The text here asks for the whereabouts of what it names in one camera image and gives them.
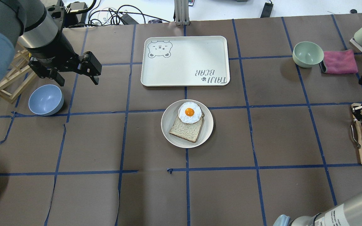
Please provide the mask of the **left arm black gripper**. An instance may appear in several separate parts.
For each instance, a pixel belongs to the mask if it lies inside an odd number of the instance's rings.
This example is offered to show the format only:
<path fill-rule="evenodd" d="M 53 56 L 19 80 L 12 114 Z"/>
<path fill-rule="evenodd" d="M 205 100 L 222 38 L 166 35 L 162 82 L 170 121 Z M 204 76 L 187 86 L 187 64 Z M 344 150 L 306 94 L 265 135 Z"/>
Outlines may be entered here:
<path fill-rule="evenodd" d="M 60 72 L 75 72 L 88 76 L 94 85 L 98 85 L 102 70 L 101 63 L 91 51 L 87 51 L 80 56 L 71 57 L 64 63 L 55 66 L 44 66 L 40 60 L 32 56 L 28 66 L 39 78 L 54 80 L 59 86 L 65 84 L 65 79 L 60 75 Z"/>

